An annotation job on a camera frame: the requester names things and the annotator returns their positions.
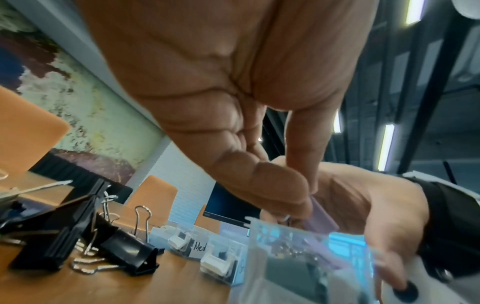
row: plastic container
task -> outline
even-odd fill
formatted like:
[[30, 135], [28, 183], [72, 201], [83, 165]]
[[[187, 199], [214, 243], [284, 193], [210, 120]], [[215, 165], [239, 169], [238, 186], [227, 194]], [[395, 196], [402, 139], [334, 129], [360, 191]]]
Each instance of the plastic container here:
[[211, 235], [200, 270], [230, 285], [244, 281], [248, 246], [220, 235]]
[[370, 304], [371, 255], [364, 241], [250, 221], [241, 304]]
[[153, 227], [148, 237], [148, 242], [158, 249], [170, 248], [169, 238], [175, 234], [178, 223], [168, 221], [162, 227]]
[[183, 257], [201, 259], [211, 235], [216, 234], [194, 225], [178, 224], [168, 239], [169, 249]]

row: black sleeve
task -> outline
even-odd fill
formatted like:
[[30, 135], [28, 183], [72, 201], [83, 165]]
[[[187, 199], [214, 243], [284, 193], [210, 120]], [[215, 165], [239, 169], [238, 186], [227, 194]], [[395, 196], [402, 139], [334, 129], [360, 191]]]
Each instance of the black sleeve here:
[[418, 255], [430, 276], [441, 281], [480, 273], [480, 206], [446, 185], [407, 178], [423, 189], [430, 219]]

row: wooden table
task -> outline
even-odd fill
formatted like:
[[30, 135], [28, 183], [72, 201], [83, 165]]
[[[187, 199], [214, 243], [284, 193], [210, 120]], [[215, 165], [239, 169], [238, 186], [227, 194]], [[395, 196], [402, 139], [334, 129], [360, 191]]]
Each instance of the wooden table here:
[[[0, 191], [17, 186], [23, 189], [51, 180], [27, 173], [12, 180], [0, 181]], [[58, 205], [71, 187], [42, 190], [31, 194], [51, 205]], [[187, 260], [170, 252], [157, 258], [160, 264], [153, 275], [130, 277], [121, 270], [82, 275], [66, 264], [59, 272], [45, 274], [12, 271], [8, 264], [20, 248], [0, 245], [0, 302], [35, 304], [77, 303], [227, 303], [230, 287], [200, 272], [197, 261]]]

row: monitor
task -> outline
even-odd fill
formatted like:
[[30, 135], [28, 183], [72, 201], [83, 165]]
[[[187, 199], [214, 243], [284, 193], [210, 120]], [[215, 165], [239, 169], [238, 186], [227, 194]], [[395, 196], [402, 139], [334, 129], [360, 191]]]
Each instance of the monitor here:
[[258, 218], [260, 209], [237, 198], [219, 183], [215, 183], [203, 216], [244, 227], [244, 223], [248, 223], [245, 217]]

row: ceiling light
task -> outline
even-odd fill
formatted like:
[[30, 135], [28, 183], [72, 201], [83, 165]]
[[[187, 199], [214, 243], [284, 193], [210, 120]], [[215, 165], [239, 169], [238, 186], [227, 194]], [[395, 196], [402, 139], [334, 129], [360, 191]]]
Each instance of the ceiling light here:
[[383, 139], [381, 141], [380, 157], [378, 158], [378, 170], [385, 171], [387, 161], [389, 159], [390, 146], [392, 145], [392, 138], [394, 137], [395, 125], [389, 124], [385, 126], [383, 132]]
[[411, 25], [422, 19], [425, 0], [410, 0], [408, 3], [408, 12], [406, 14], [406, 25]]
[[333, 131], [335, 133], [341, 133], [342, 132], [342, 129], [340, 127], [340, 116], [339, 116], [338, 111], [335, 113], [335, 119], [333, 121]]

